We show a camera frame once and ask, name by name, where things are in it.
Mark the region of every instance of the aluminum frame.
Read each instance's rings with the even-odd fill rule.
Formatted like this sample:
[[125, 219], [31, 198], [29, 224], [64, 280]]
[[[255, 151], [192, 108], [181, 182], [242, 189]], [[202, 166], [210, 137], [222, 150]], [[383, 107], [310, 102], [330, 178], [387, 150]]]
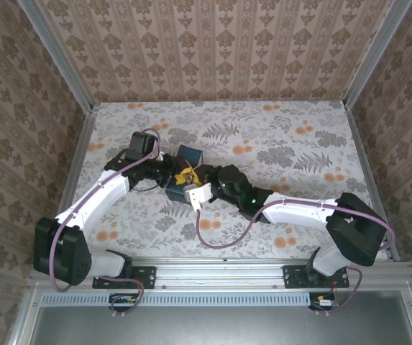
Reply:
[[94, 106], [92, 112], [84, 118], [81, 133], [79, 135], [78, 143], [76, 145], [75, 154], [71, 162], [70, 171], [68, 172], [67, 181], [63, 188], [62, 198], [60, 199], [57, 213], [60, 214], [68, 209], [73, 204], [73, 198], [76, 192], [81, 168], [83, 167], [84, 159], [86, 157], [86, 150], [91, 140], [92, 131], [96, 125], [96, 117], [100, 106]]
[[372, 75], [373, 70], [377, 66], [378, 61], [380, 61], [380, 58], [411, 4], [412, 0], [398, 0], [393, 1], [390, 5], [383, 22], [378, 28], [375, 37], [373, 37], [370, 47], [344, 95], [344, 100], [349, 108], [352, 108], [359, 98], [362, 89]]
[[59, 42], [46, 16], [42, 13], [39, 2], [19, 0], [19, 4], [32, 23], [36, 33], [40, 36], [41, 42], [47, 48], [60, 74], [83, 109], [84, 114], [88, 115], [91, 113], [92, 97], [81, 82], [81, 78], [74, 69], [72, 62], [68, 59], [67, 50]]
[[[323, 292], [328, 289], [285, 289], [283, 266], [305, 265], [300, 259], [172, 259], [135, 258], [134, 265], [157, 267], [154, 291], [160, 294], [189, 293], [269, 293]], [[412, 328], [412, 265], [409, 262], [376, 262], [372, 267], [361, 267], [363, 281], [360, 291], [400, 291]], [[357, 274], [349, 272], [350, 288], [357, 283]], [[69, 293], [93, 294], [92, 280], [72, 287]], [[32, 271], [27, 293], [12, 333], [11, 345], [28, 344], [40, 312], [42, 296], [54, 291], [49, 276]], [[108, 293], [135, 293], [137, 290], [100, 290]]]

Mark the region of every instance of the floral mat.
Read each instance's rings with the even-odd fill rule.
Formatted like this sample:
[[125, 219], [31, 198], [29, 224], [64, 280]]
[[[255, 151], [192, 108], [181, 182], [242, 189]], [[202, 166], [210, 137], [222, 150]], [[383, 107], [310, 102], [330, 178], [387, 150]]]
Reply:
[[[370, 204], [340, 101], [103, 103], [75, 200], [128, 146], [132, 132], [148, 127], [159, 130], [164, 152], [174, 155], [181, 144], [202, 150], [204, 164], [234, 164], [261, 188], [301, 198], [337, 198], [347, 191]], [[143, 181], [137, 188], [153, 184]], [[326, 229], [255, 224], [238, 245], [209, 249], [196, 238], [195, 220], [191, 206], [170, 201], [163, 189], [132, 191], [110, 208], [88, 240], [96, 249], [135, 257], [305, 259], [331, 243]], [[247, 222], [235, 207], [214, 201], [203, 207], [200, 229], [209, 243], [226, 244]]]

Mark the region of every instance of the orange dot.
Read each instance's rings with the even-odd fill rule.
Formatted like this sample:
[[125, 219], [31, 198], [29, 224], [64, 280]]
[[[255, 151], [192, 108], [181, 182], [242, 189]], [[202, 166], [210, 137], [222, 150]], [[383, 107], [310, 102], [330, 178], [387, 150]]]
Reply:
[[211, 222], [208, 221], [207, 219], [202, 219], [202, 220], [199, 222], [199, 228], [200, 228], [201, 230], [209, 230], [209, 229], [211, 228]]
[[244, 148], [241, 145], [236, 145], [235, 147], [233, 147], [233, 153], [235, 155], [242, 155], [243, 152]]
[[280, 186], [279, 186], [279, 185], [271, 185], [271, 186], [270, 186], [270, 189], [271, 189], [273, 192], [280, 192]]
[[297, 240], [294, 239], [293, 237], [289, 237], [287, 240], [287, 243], [289, 246], [295, 246], [297, 244]]
[[279, 248], [279, 249], [285, 248], [285, 240], [282, 237], [276, 237], [274, 244], [276, 248]]
[[88, 152], [92, 152], [96, 149], [96, 144], [94, 142], [90, 143], [88, 146]]
[[334, 174], [331, 174], [330, 172], [324, 174], [324, 179], [327, 182], [334, 182], [335, 181], [335, 176]]
[[297, 134], [305, 134], [306, 130], [303, 127], [297, 127], [297, 129], [295, 130], [295, 132]]
[[108, 232], [100, 231], [99, 233], [97, 233], [96, 238], [97, 238], [97, 241], [104, 242], [108, 239]]

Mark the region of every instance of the fern pattern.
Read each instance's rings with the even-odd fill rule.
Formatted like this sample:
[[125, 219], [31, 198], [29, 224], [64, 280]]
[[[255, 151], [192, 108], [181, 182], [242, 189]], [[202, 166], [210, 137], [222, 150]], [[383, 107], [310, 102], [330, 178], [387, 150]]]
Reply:
[[237, 126], [234, 126], [233, 124], [226, 124], [225, 122], [222, 122], [220, 124], [212, 124], [204, 133], [203, 137], [209, 138], [209, 139], [217, 139], [217, 140], [223, 140], [223, 139], [228, 139], [232, 135], [236, 135], [239, 133], [239, 130]]
[[318, 155], [312, 152], [311, 155], [303, 153], [302, 156], [298, 158], [297, 163], [293, 165], [293, 168], [309, 172], [313, 170], [313, 173], [316, 173], [316, 171], [321, 172], [322, 169], [329, 167], [332, 164], [329, 156], [325, 156], [324, 153]]

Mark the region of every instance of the metal plate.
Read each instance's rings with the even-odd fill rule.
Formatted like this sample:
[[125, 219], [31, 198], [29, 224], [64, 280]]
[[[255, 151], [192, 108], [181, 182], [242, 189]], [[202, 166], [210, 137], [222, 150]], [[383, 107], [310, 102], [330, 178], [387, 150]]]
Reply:
[[[42, 307], [107, 307], [109, 298], [130, 293], [45, 293]], [[309, 293], [165, 293], [149, 291], [144, 307], [276, 307], [310, 305]]]
[[331, 279], [321, 281], [319, 284], [314, 284], [308, 279], [305, 272], [305, 267], [302, 265], [284, 266], [284, 286], [286, 289], [301, 289], [301, 288], [332, 288], [332, 283], [337, 284], [337, 288], [349, 288], [349, 279], [347, 269], [342, 268], [331, 276]]
[[[156, 281], [156, 267], [135, 266], [132, 268], [132, 279], [141, 282], [145, 289], [154, 289]], [[92, 282], [94, 289], [137, 289], [133, 282], [110, 282], [105, 279], [94, 278]]]

